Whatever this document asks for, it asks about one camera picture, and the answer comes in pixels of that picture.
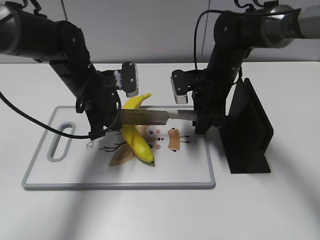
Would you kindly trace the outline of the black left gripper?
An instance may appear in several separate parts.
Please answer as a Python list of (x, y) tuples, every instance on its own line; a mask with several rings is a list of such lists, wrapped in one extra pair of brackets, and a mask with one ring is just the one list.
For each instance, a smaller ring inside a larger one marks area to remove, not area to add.
[(90, 132), (88, 138), (96, 140), (104, 137), (109, 130), (118, 129), (120, 124), (120, 89), (114, 78), (94, 70), (80, 86), (75, 102), (77, 113), (85, 112)]

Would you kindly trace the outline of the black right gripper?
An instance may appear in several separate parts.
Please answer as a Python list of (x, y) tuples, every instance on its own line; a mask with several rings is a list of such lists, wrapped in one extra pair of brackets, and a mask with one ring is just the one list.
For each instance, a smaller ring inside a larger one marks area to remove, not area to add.
[(214, 81), (204, 72), (196, 72), (191, 96), (196, 111), (196, 120), (192, 123), (196, 134), (205, 134), (211, 127), (225, 125), (226, 92), (223, 82)]

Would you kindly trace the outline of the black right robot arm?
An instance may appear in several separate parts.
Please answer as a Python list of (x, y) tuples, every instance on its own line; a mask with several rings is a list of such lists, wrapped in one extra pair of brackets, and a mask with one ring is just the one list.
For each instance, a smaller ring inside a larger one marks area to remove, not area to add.
[(226, 98), (244, 60), (254, 49), (282, 49), (295, 39), (319, 39), (320, 6), (293, 8), (269, 0), (243, 5), (245, 12), (209, 9), (218, 18), (213, 28), (214, 47), (204, 70), (197, 67), (193, 91), (196, 134), (222, 125)]

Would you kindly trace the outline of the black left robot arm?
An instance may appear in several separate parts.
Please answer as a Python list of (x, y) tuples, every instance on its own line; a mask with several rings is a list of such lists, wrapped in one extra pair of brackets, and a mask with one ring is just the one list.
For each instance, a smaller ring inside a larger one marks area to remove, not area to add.
[(1, 100), (29, 121), (70, 139), (95, 140), (121, 128), (121, 100), (114, 80), (96, 70), (82, 30), (67, 20), (52, 21), (41, 14), (37, 1), (33, 13), (24, 11), (28, 5), (6, 1), (0, 6), (0, 53), (48, 63), (75, 96), (75, 110), (85, 113), (90, 132), (67, 134), (29, 116), (14, 106), (4, 95)]

